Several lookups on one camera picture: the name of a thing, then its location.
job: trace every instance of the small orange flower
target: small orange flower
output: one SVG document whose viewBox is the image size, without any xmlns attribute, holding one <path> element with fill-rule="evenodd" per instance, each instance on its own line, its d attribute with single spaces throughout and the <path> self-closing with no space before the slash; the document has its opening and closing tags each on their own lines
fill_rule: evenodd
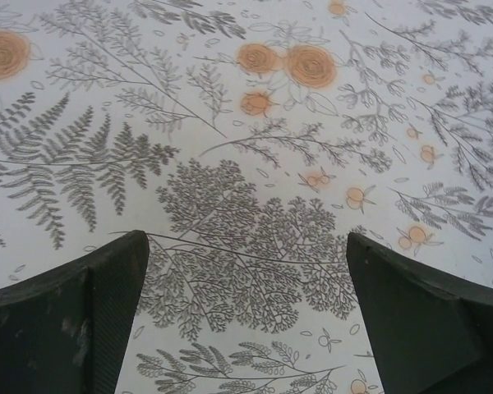
<svg viewBox="0 0 493 394">
<path fill-rule="evenodd" d="M 267 93 L 247 93 L 241 100 L 241 109 L 248 115 L 265 114 L 271 106 Z"/>
<path fill-rule="evenodd" d="M 286 66 L 296 83 L 309 88 L 324 88 L 338 74 L 330 53 L 311 45 L 298 45 L 290 49 Z"/>
<path fill-rule="evenodd" d="M 239 49 L 237 62 L 247 71 L 265 74 L 277 68 L 279 56 L 262 44 L 247 44 Z"/>
<path fill-rule="evenodd" d="M 27 65 L 30 42 L 23 35 L 0 30 L 0 80 L 14 76 Z"/>
<path fill-rule="evenodd" d="M 351 383 L 351 393 L 352 394 L 366 394 L 367 385 L 360 379 L 353 380 Z"/>
<path fill-rule="evenodd" d="M 345 15 L 345 12 L 347 12 L 342 2 L 332 2 L 329 6 L 329 11 L 338 16 Z"/>
</svg>

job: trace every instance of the orange flower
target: orange flower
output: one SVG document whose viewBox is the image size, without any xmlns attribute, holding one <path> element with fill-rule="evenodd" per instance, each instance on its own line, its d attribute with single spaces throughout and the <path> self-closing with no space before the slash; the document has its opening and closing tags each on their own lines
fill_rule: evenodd
<svg viewBox="0 0 493 394">
<path fill-rule="evenodd" d="M 286 65 L 294 81 L 310 88 L 324 88 L 338 74 L 330 53 L 311 45 L 299 45 L 288 51 Z"/>
<path fill-rule="evenodd" d="M 267 93 L 247 93 L 241 100 L 241 109 L 248 115 L 266 113 L 271 106 Z"/>
<path fill-rule="evenodd" d="M 27 65 L 30 42 L 23 35 L 0 30 L 0 80 L 14 76 Z"/>
<path fill-rule="evenodd" d="M 237 55 L 237 62 L 245 70 L 259 74 L 273 71 L 278 60 L 277 53 L 262 44 L 243 45 Z"/>
</svg>

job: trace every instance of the botanical print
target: botanical print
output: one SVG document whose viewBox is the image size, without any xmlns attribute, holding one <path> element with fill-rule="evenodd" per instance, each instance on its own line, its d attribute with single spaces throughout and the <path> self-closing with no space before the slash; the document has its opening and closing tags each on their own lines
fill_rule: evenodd
<svg viewBox="0 0 493 394">
<path fill-rule="evenodd" d="M 160 176 L 162 166 L 178 152 L 169 145 L 151 144 L 146 134 L 135 135 L 126 122 L 112 126 L 108 114 L 100 128 L 93 129 L 92 107 L 54 131 L 69 103 L 70 96 L 65 94 L 55 105 L 31 117 L 35 94 L 26 93 L 0 112 L 0 201 L 5 197 L 19 200 L 16 210 L 43 226 L 55 249 L 62 247 L 66 235 L 61 214 L 64 201 L 93 232 L 97 225 L 96 186 L 105 190 L 121 215 L 127 178 L 146 189 L 150 175 Z M 112 133 L 117 134 L 111 143 Z M 6 245 L 1 233 L 0 245 Z"/>
<path fill-rule="evenodd" d="M 383 394 L 348 233 L 493 286 L 493 2 L 0 0 L 0 287 L 133 229 L 117 392 Z"/>
</svg>

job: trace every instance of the orange circle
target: orange circle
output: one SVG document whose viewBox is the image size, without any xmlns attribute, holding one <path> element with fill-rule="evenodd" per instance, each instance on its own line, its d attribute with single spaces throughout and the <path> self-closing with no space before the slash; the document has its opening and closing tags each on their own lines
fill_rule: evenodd
<svg viewBox="0 0 493 394">
<path fill-rule="evenodd" d="M 401 236 L 398 239 L 398 245 L 400 245 L 400 248 L 402 248 L 403 250 L 408 250 L 411 249 L 412 242 L 406 236 Z"/>
<path fill-rule="evenodd" d="M 363 191 L 361 191 L 357 187 L 351 187 L 349 190 L 347 190 L 347 197 L 349 199 L 353 199 L 354 201 L 362 202 L 363 201 Z"/>
<path fill-rule="evenodd" d="M 415 129 L 408 129 L 408 135 L 411 138 L 417 138 L 418 137 L 418 133 Z"/>
<path fill-rule="evenodd" d="M 426 163 L 433 163 L 435 161 L 435 154 L 429 150 L 422 150 L 420 157 Z"/>
<path fill-rule="evenodd" d="M 434 85 L 436 82 L 435 77 L 432 76 L 431 74 L 425 74 L 423 79 L 424 79 L 424 82 L 426 82 L 428 85 Z"/>
<path fill-rule="evenodd" d="M 367 391 L 367 385 L 360 379 L 353 380 L 351 383 L 352 394 L 365 394 Z"/>
<path fill-rule="evenodd" d="M 421 244 L 426 240 L 426 232 L 419 226 L 413 226 L 409 229 L 409 238 L 411 241 Z"/>
<path fill-rule="evenodd" d="M 350 209 L 360 209 L 362 207 L 361 201 L 355 201 L 354 199 L 351 199 L 350 197 L 347 197 L 347 199 L 345 201 L 347 202 L 347 206 Z"/>
<path fill-rule="evenodd" d="M 333 2 L 329 6 L 329 11 L 335 15 L 344 15 L 345 14 L 345 6 L 343 5 L 342 2 L 340 2 L 340 3 Z"/>
<path fill-rule="evenodd" d="M 306 179 L 306 183 L 308 183 L 310 186 L 316 186 L 318 184 L 318 178 L 315 176 L 309 176 Z"/>
</svg>

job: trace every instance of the gray fern illustration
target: gray fern illustration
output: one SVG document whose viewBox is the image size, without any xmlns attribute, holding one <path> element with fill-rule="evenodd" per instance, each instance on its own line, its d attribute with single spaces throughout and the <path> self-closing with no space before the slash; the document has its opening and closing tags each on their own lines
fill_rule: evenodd
<svg viewBox="0 0 493 394">
<path fill-rule="evenodd" d="M 362 152 L 365 141 L 340 139 L 337 141 L 321 141 L 318 139 L 323 129 L 321 123 L 305 124 L 299 131 L 291 132 L 287 128 L 287 121 L 283 118 L 267 118 L 262 125 L 251 127 L 251 136 L 240 140 L 231 140 L 212 148 L 201 154 L 204 155 L 214 149 L 232 145 L 240 152 L 253 153 L 274 166 L 280 167 L 278 154 L 264 143 L 276 145 L 288 149 L 302 156 L 307 166 L 317 164 L 321 157 L 326 157 L 335 166 L 345 167 L 348 159 L 359 157 L 360 163 L 381 173 L 390 169 L 392 160 L 384 151 L 371 149 L 370 152 Z"/>
<path fill-rule="evenodd" d="M 429 15 L 445 19 L 458 16 L 475 25 L 493 25 L 493 7 L 484 4 L 469 6 L 469 0 L 418 0 L 417 5 Z"/>
<path fill-rule="evenodd" d="M 52 60 L 48 77 L 54 84 L 63 89 L 120 87 L 118 100 L 145 114 L 146 122 L 158 130 L 171 133 L 192 118 L 224 135 L 213 124 L 214 108 L 210 107 L 209 121 L 181 102 L 176 83 L 183 75 L 178 66 L 168 51 L 144 47 L 141 30 L 128 14 L 95 5 L 94 0 L 70 0 L 54 13 L 43 13 L 40 20 L 50 34 L 81 39 L 67 50 L 67 60 Z"/>
<path fill-rule="evenodd" d="M 493 195 L 478 199 L 472 197 L 463 187 L 445 187 L 442 182 L 423 186 L 425 195 L 415 197 L 393 190 L 399 197 L 396 207 L 416 222 L 441 229 L 449 224 L 465 234 L 480 241 L 493 227 Z"/>
<path fill-rule="evenodd" d="M 202 4 L 193 0 L 135 0 L 129 6 L 141 18 L 152 18 L 159 23 L 171 25 L 184 21 L 192 30 L 201 34 L 221 33 L 226 37 L 245 39 L 245 29 L 227 12 L 211 11 L 208 15 L 197 12 Z"/>
<path fill-rule="evenodd" d="M 297 366 L 301 361 L 299 350 L 277 341 L 270 346 L 255 342 L 238 346 L 238 351 L 228 357 L 213 346 L 199 343 L 192 343 L 191 349 L 181 349 L 178 358 L 164 350 L 157 350 L 156 356 L 138 354 L 141 362 L 137 371 L 156 379 L 159 392 L 171 394 L 193 391 L 201 380 L 215 385 L 214 394 L 268 394 L 276 390 L 284 394 L 307 390 L 328 394 L 338 388 L 334 375 L 343 366 L 301 369 Z"/>
<path fill-rule="evenodd" d="M 432 34 L 437 35 L 435 32 L 436 23 L 434 21 L 423 23 L 420 27 L 414 29 L 400 27 L 393 30 L 372 19 L 369 15 L 367 16 L 381 28 L 397 37 L 407 40 L 412 45 L 412 51 L 418 56 L 423 56 L 426 59 L 427 65 L 442 71 L 449 69 L 450 60 L 457 59 L 463 64 L 466 71 L 483 76 L 484 71 L 478 61 L 485 59 L 493 62 L 493 37 L 485 37 L 478 47 L 473 47 L 471 35 L 464 30 L 458 32 L 456 39 L 424 41 L 424 39 L 430 38 Z"/>
<path fill-rule="evenodd" d="M 35 102 L 35 96 L 27 93 L 0 112 L 0 190 L 9 190 L 7 197 L 19 200 L 17 210 L 49 233 L 55 249 L 62 247 L 66 235 L 59 195 L 66 196 L 89 231 L 94 231 L 96 186 L 106 190 L 120 215 L 127 178 L 145 189 L 149 173 L 161 175 L 162 166 L 177 152 L 170 146 L 152 145 L 147 135 L 134 137 L 127 123 L 110 148 L 111 119 L 105 115 L 99 130 L 93 132 L 92 107 L 55 131 L 69 101 L 66 94 L 45 112 L 26 120 Z M 5 245 L 1 235 L 0 245 Z"/>
<path fill-rule="evenodd" d="M 357 108 L 357 114 L 343 114 L 345 119 L 342 128 L 353 130 L 355 133 L 369 133 L 370 141 L 377 141 L 381 146 L 394 138 L 388 134 L 390 121 L 404 123 L 408 117 L 403 113 L 405 106 L 401 103 L 390 103 L 377 91 L 376 86 L 384 85 L 389 93 L 401 98 L 405 91 L 403 85 L 411 57 L 403 45 L 391 45 L 385 41 L 380 46 L 362 44 L 355 39 L 350 39 L 342 30 L 342 36 L 349 43 L 350 51 L 347 66 L 354 68 L 363 83 L 363 89 L 351 84 L 345 84 L 339 88 L 342 92 L 338 96 L 339 101 L 347 104 L 347 109 Z M 371 68 L 370 63 L 380 61 L 382 70 L 392 70 L 400 78 L 389 80 L 380 76 L 378 71 Z"/>
<path fill-rule="evenodd" d="M 264 332 L 288 330 L 303 299 L 348 317 L 357 300 L 346 235 L 334 234 L 334 215 L 318 199 L 260 204 L 255 192 L 235 162 L 178 165 L 168 187 L 157 190 L 175 235 L 149 234 L 139 312 L 160 328 L 177 324 L 191 341 L 202 324 L 222 332 L 233 320 Z"/>
<path fill-rule="evenodd" d="M 453 146 L 455 170 L 480 191 L 493 190 L 493 81 L 448 88 L 433 105 L 420 103 L 445 146 Z"/>
</svg>

